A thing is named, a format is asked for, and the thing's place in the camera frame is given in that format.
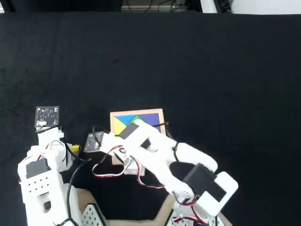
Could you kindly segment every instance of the circuit board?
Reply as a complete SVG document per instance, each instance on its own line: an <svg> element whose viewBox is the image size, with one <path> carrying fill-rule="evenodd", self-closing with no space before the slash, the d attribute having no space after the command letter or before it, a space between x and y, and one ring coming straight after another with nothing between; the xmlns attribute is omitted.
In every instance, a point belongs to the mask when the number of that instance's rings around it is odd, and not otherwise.
<svg viewBox="0 0 301 226"><path fill-rule="evenodd" d="M59 106L36 107L35 128L58 125Z"/></svg>

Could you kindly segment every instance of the white wall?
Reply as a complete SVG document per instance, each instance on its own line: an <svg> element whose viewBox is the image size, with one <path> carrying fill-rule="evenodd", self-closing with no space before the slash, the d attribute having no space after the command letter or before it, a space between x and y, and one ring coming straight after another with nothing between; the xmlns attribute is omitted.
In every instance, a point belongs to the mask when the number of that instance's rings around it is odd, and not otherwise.
<svg viewBox="0 0 301 226"><path fill-rule="evenodd" d="M301 14L301 0L233 0L233 13Z"/></svg>
<svg viewBox="0 0 301 226"><path fill-rule="evenodd" d="M1 2L0 2L0 13L4 13L4 10L2 8Z"/></svg>

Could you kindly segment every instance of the blue triangle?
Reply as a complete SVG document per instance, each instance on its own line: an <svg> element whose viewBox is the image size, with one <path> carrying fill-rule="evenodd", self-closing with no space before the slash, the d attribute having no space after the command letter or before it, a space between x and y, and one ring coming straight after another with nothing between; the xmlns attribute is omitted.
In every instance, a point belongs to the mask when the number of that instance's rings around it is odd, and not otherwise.
<svg viewBox="0 0 301 226"><path fill-rule="evenodd" d="M121 115L121 116L116 116L116 118L121 121L123 124L125 124L126 126L128 125L128 123L135 117L134 114L131 115Z"/></svg>

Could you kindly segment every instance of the black table surface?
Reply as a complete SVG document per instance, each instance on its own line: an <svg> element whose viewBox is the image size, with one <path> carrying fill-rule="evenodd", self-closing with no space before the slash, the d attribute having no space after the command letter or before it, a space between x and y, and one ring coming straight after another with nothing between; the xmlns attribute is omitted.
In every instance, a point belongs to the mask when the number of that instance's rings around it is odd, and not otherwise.
<svg viewBox="0 0 301 226"><path fill-rule="evenodd" d="M92 125L109 128L112 111L163 108L177 140L204 150L238 181L222 210L234 225L293 223L300 24L301 16L0 15L2 224L26 224L16 169L37 143L39 105L59 105L67 141L81 145ZM133 177L95 186L110 219L151 219L166 196Z"/></svg>

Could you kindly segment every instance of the green triangle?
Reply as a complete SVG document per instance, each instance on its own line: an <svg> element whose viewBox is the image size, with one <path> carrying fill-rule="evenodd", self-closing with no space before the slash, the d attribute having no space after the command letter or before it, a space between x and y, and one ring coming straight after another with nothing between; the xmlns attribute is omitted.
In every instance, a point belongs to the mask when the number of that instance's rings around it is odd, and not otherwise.
<svg viewBox="0 0 301 226"><path fill-rule="evenodd" d="M135 120L140 119L142 121L144 121L142 118L140 118L138 115L136 115L131 121L130 123L134 123Z"/></svg>

